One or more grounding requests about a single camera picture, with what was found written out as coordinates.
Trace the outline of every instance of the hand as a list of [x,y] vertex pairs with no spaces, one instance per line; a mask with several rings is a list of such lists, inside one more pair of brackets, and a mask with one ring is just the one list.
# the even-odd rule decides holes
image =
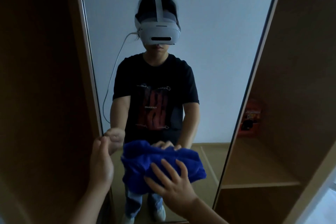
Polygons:
[[109,139],[106,136],[96,138],[93,142],[90,158],[90,189],[108,192],[111,187],[114,167],[109,155]]
[[112,155],[116,150],[123,147],[125,139],[125,130],[120,128],[110,128],[104,133],[104,136],[108,137],[108,153]]
[[154,182],[151,178],[145,177],[145,182],[157,194],[162,196],[166,206],[174,213],[187,219],[192,212],[192,205],[198,197],[188,179],[188,170],[183,162],[176,160],[176,164],[181,168],[181,177],[174,168],[165,160],[161,160],[171,176],[170,180],[154,163],[151,164],[154,174],[164,185],[164,188]]
[[[167,149],[168,147],[170,146],[174,146],[173,143],[171,141],[158,141],[157,143],[155,144],[152,144],[153,147],[159,147],[161,148],[162,150],[164,149]],[[178,144],[177,146],[174,147],[174,150],[179,150],[181,149],[181,146]]]

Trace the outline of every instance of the short sleeve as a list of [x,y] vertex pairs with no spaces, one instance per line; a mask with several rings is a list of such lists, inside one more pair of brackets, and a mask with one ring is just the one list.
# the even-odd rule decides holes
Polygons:
[[182,103],[200,103],[198,99],[197,88],[193,70],[185,64],[182,77]]
[[113,100],[125,96],[130,96],[132,92],[130,80],[130,67],[128,67],[126,60],[123,60],[117,69],[114,81]]

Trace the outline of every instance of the jeans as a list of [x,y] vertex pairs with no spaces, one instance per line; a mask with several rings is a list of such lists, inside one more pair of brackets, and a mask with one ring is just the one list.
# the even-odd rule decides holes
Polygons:
[[[128,218],[134,218],[138,212],[140,211],[142,204],[142,195],[135,194],[130,192],[125,185],[125,196],[126,196],[126,204],[125,204],[125,215]],[[148,208],[151,213],[154,211],[158,211],[162,207],[162,197],[158,194],[150,193],[148,194]]]

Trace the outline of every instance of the white vr headset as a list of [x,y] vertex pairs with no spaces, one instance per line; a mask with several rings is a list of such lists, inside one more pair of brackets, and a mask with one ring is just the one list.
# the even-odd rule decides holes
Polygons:
[[144,44],[176,44],[180,38],[181,27],[174,14],[164,11],[161,0],[155,0],[156,13],[135,17],[135,26]]

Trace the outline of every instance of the forearm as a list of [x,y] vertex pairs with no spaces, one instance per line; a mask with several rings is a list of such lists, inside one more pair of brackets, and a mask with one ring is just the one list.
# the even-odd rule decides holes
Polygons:
[[69,224],[95,224],[106,194],[106,190],[99,188],[87,189]]
[[111,128],[120,128],[125,130],[129,106],[130,96],[113,100],[110,112]]
[[197,110],[185,114],[182,124],[181,135],[177,141],[183,148],[190,149],[197,133],[200,115]]
[[228,224],[215,211],[199,198],[190,207],[186,217],[190,224]]

